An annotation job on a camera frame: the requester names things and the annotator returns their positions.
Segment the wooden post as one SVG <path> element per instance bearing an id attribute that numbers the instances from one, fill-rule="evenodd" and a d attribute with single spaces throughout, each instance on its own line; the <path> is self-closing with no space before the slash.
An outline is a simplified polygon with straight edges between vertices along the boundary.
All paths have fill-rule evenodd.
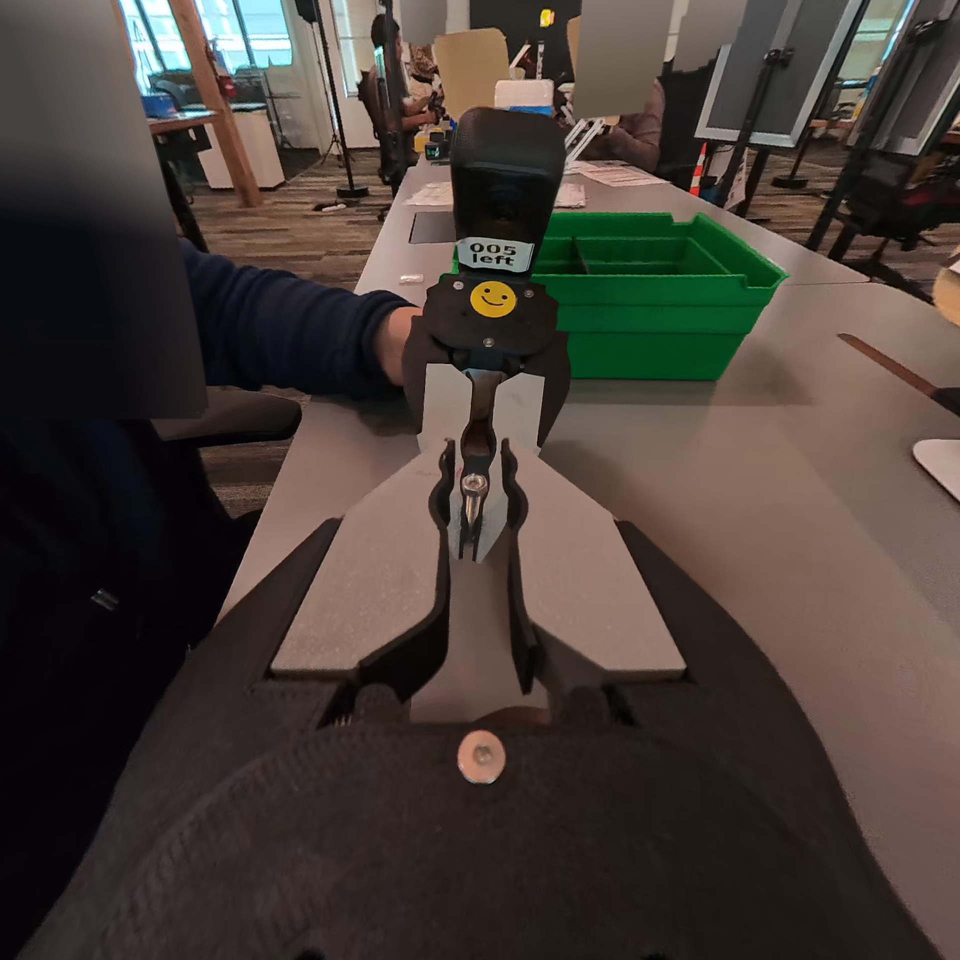
<path id="1" fill-rule="evenodd" d="M 213 47 L 207 38 L 199 10 L 193 0 L 169 0 L 169 10 L 176 21 L 176 29 L 178 29 L 178 38 L 186 47 L 189 69 L 193 69 L 193 81 L 199 85 L 203 105 L 210 113 L 219 113 L 219 118 L 213 118 L 213 133 L 217 133 L 217 143 L 222 149 L 222 162 L 227 162 L 233 191 L 236 191 L 239 205 L 255 210 L 255 205 L 263 205 L 263 191 L 255 187 L 251 162 L 248 162 L 244 146 L 239 139 L 233 105 L 219 85 Z"/>

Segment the black light stand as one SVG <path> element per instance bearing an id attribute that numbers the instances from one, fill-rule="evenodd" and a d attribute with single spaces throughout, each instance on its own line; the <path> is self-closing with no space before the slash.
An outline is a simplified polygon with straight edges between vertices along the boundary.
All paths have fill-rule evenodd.
<path id="1" fill-rule="evenodd" d="M 350 153 L 344 129 L 343 129 L 338 85 L 334 85 L 334 72 L 333 72 L 333 52 L 327 52 L 327 37 L 324 37 L 324 21 L 323 21 L 320 0 L 311 0 L 311 14 L 314 14 L 314 27 L 320 27 L 323 67 L 324 67 L 324 82 L 327 82 L 333 139 L 338 146 L 338 162 L 344 168 L 344 187 L 338 187 L 334 197 L 360 202 L 360 198 L 368 198 L 368 187 L 360 187 L 353 176 L 353 153 Z"/>

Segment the text printed paper sheet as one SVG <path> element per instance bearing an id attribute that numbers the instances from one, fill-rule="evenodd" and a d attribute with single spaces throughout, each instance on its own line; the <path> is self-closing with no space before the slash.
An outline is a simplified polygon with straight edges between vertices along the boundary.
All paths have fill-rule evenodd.
<path id="1" fill-rule="evenodd" d="M 623 162 L 572 162 L 567 171 L 572 176 L 585 176 L 585 180 L 602 184 L 602 187 L 613 187 L 613 190 L 623 190 L 623 187 L 665 187 L 661 176 L 645 171 L 636 165 L 623 165 Z"/>

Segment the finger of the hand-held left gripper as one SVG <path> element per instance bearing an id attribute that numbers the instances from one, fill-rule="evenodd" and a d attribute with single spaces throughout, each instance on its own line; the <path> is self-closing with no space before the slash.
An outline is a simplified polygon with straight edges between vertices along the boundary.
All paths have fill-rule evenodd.
<path id="1" fill-rule="evenodd" d="M 508 494 L 501 481 L 501 440 L 537 450 L 541 425 L 541 374 L 471 372 L 471 471 L 487 475 L 481 531 L 471 540 L 471 557 L 485 562 L 508 521 Z"/>
<path id="2" fill-rule="evenodd" d="M 445 531 L 455 557 L 471 562 L 460 540 L 460 475 L 471 471 L 466 434 L 471 427 L 471 380 L 455 366 L 426 366 L 422 465 L 428 481 L 428 513 Z"/>

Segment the person's left forearm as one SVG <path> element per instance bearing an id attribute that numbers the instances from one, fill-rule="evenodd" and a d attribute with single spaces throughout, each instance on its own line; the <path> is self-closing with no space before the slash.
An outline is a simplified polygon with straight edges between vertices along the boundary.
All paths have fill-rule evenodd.
<path id="1" fill-rule="evenodd" d="M 178 240 L 207 386 L 399 399 L 373 352 L 395 291 L 354 295 L 283 269 L 236 265 Z"/>

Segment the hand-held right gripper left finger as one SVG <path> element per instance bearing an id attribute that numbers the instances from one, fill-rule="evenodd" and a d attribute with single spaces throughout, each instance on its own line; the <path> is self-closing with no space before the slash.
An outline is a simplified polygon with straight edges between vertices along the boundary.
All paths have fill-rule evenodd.
<path id="1" fill-rule="evenodd" d="M 440 437 L 354 502 L 270 665 L 276 677 L 385 683 L 413 702 L 448 654 L 448 494 Z"/>

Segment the white tilting document stand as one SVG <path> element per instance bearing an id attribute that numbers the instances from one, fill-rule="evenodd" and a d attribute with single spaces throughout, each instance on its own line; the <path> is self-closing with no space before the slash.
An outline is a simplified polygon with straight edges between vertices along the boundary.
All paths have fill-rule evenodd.
<path id="1" fill-rule="evenodd" d="M 941 265 L 933 279 L 938 313 L 960 325 L 960 250 Z M 912 463 L 960 502 L 960 437 L 923 437 L 912 444 Z"/>

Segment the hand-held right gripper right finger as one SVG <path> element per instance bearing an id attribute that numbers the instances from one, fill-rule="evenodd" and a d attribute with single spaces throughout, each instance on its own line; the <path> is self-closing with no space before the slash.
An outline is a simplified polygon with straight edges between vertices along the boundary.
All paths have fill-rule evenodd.
<path id="1" fill-rule="evenodd" d="M 684 656 L 629 549 L 629 521 L 530 449 L 501 440 L 508 613 L 518 688 L 675 681 Z"/>

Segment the brown cardboard sheet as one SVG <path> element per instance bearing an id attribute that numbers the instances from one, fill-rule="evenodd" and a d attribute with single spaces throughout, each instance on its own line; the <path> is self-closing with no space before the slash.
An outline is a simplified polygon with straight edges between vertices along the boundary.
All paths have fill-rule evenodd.
<path id="1" fill-rule="evenodd" d="M 508 38 L 499 27 L 440 33 L 430 52 L 450 118 L 474 105 L 490 108 L 499 81 L 510 77 Z"/>

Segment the blue printed packet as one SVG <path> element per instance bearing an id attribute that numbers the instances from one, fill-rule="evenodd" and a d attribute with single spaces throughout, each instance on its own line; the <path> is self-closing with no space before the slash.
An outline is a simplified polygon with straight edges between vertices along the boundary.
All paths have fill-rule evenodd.
<path id="1" fill-rule="evenodd" d="M 554 116 L 554 81 L 499 81 L 495 108 Z"/>

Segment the green plastic bin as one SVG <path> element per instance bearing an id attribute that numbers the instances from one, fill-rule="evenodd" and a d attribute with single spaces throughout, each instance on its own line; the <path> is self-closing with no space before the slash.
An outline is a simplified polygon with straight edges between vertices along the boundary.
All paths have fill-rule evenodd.
<path id="1" fill-rule="evenodd" d="M 592 275 L 572 273 L 572 234 Z M 558 301 L 575 380 L 715 381 L 786 269 L 698 212 L 550 212 L 530 279 Z"/>

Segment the silver hex bolt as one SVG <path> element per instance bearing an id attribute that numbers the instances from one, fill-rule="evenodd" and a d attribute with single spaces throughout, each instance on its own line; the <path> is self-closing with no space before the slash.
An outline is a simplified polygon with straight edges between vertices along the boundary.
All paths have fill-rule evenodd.
<path id="1" fill-rule="evenodd" d="M 487 475 L 460 475 L 460 540 L 474 540 L 481 531 L 481 509 L 487 494 Z"/>

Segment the grey panel on stand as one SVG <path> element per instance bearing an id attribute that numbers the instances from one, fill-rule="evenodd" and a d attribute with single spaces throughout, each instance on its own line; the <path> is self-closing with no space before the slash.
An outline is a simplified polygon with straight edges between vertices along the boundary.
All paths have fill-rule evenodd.
<path id="1" fill-rule="evenodd" d="M 952 126 L 955 85 L 960 4 L 908 4 L 847 146 L 919 158 Z"/>
<path id="2" fill-rule="evenodd" d="M 853 37 L 861 0 L 750 0 L 724 42 L 693 135 L 730 146 L 715 205 L 724 205 L 748 149 L 790 149 Z"/>

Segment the person's left hand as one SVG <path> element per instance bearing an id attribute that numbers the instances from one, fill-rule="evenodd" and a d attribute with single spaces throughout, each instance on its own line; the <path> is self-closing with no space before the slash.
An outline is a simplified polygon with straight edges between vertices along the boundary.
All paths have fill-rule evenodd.
<path id="1" fill-rule="evenodd" d="M 400 356 L 404 356 L 404 342 L 413 335 L 413 323 L 419 316 L 422 316 L 419 306 L 399 306 L 383 318 L 383 325 L 373 337 L 373 352 L 379 357 L 379 368 L 395 388 L 400 388 L 400 381 L 404 381 L 400 380 Z"/>

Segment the clear acrylic stand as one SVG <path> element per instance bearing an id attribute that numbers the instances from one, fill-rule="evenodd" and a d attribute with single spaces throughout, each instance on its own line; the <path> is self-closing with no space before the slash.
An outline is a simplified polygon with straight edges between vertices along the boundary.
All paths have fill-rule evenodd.
<path id="1" fill-rule="evenodd" d="M 579 118 L 563 135 L 563 165 L 579 162 L 593 135 L 608 129 L 608 116 Z"/>

